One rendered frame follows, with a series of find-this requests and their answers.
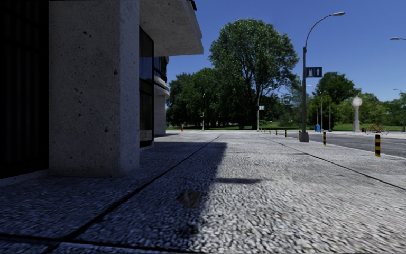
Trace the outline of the sign on a post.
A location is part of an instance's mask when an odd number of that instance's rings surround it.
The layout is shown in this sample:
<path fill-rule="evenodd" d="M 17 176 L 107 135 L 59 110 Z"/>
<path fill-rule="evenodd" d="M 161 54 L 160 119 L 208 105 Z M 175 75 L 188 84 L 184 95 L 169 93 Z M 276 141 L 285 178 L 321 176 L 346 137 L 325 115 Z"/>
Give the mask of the sign on a post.
<path fill-rule="evenodd" d="M 273 87 L 269 86 L 266 89 L 263 90 L 258 90 L 258 97 L 257 97 L 257 132 L 260 131 L 260 110 L 264 110 L 265 106 L 264 105 L 260 105 L 260 100 L 263 96 L 263 92 L 265 92 L 265 104 L 270 106 L 272 105 L 272 98 L 269 96 L 269 92 L 271 91 Z"/>

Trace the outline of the tree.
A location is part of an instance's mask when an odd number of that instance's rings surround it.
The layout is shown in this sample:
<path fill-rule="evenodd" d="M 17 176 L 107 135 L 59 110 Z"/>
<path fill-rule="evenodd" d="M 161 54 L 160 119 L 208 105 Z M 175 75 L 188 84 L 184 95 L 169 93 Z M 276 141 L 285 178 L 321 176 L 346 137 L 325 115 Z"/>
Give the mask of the tree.
<path fill-rule="evenodd" d="M 272 24 L 238 19 L 224 25 L 210 46 L 209 60 L 219 75 L 226 112 L 221 116 L 257 129 L 259 105 L 269 92 L 295 86 L 299 61 L 289 36 Z"/>

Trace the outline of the white street clock on pillar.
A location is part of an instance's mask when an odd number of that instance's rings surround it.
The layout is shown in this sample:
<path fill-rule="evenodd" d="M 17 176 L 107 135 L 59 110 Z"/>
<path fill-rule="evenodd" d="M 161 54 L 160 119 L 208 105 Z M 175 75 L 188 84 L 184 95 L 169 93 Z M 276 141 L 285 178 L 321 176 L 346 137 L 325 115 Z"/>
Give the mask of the white street clock on pillar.
<path fill-rule="evenodd" d="M 362 99 L 358 96 L 352 98 L 351 101 L 351 105 L 354 108 L 353 132 L 360 132 L 359 108 L 362 105 L 362 102 Z"/>

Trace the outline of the red bicycle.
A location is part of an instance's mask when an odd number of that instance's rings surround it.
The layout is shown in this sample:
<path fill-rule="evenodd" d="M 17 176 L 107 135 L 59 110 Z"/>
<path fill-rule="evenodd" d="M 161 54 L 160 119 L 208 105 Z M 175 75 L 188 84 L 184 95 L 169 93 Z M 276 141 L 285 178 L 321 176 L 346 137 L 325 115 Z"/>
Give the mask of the red bicycle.
<path fill-rule="evenodd" d="M 384 126 L 371 124 L 369 127 L 365 128 L 365 133 L 367 135 L 388 135 L 389 131 Z"/>

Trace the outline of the pale concrete building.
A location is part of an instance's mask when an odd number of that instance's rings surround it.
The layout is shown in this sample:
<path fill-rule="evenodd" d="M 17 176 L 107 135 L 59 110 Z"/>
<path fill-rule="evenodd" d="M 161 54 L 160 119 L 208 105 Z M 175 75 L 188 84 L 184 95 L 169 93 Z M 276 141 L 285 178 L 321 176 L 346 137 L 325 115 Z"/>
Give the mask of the pale concrete building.
<path fill-rule="evenodd" d="M 203 53 L 194 0 L 0 0 L 0 180 L 121 177 L 165 134 L 171 56 Z"/>

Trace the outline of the trees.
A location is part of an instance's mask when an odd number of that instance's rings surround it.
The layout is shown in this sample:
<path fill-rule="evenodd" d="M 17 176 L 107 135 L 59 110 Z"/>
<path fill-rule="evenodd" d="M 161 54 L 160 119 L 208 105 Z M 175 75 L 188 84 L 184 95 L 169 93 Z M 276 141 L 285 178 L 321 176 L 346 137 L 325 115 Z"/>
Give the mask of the trees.
<path fill-rule="evenodd" d="M 202 125 L 202 96 L 205 95 L 205 127 L 216 125 L 240 125 L 229 121 L 223 116 L 226 110 L 226 98 L 221 96 L 219 75 L 214 68 L 203 68 L 193 74 L 178 74 L 169 83 L 170 96 L 166 101 L 167 122 L 173 126 L 182 124 Z M 301 125 L 301 82 L 295 86 L 287 86 L 281 93 L 279 89 L 269 92 L 272 105 L 265 103 L 265 96 L 260 105 L 260 125 L 266 121 L 275 121 L 281 127 L 299 127 Z M 363 93 L 344 74 L 327 72 L 317 81 L 314 89 L 306 96 L 307 126 L 319 123 L 324 129 L 337 129 L 341 124 L 351 124 L 354 119 L 352 98 L 362 99 L 359 108 L 359 119 L 363 125 L 381 124 L 385 126 L 401 126 L 403 118 L 403 100 L 406 93 L 392 101 L 380 101 L 372 93 Z"/>

